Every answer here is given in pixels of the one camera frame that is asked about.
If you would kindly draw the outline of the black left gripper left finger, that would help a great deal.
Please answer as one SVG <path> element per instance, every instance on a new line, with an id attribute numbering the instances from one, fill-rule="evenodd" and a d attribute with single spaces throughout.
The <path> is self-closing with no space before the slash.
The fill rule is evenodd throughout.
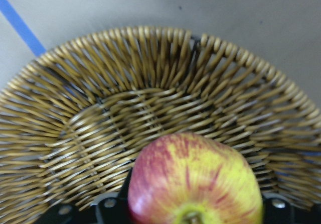
<path id="1" fill-rule="evenodd" d="M 43 213 L 37 223 L 132 223 L 127 201 L 131 173 L 129 170 L 119 192 L 98 195 L 88 209 L 60 203 Z"/>

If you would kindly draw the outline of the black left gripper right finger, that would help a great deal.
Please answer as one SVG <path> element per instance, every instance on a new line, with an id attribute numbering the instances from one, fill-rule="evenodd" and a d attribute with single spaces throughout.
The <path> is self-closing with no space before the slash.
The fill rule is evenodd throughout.
<path id="1" fill-rule="evenodd" d="M 262 197 L 263 223 L 320 223 L 320 203 L 305 210 L 294 206 L 280 194 L 267 193 Z"/>

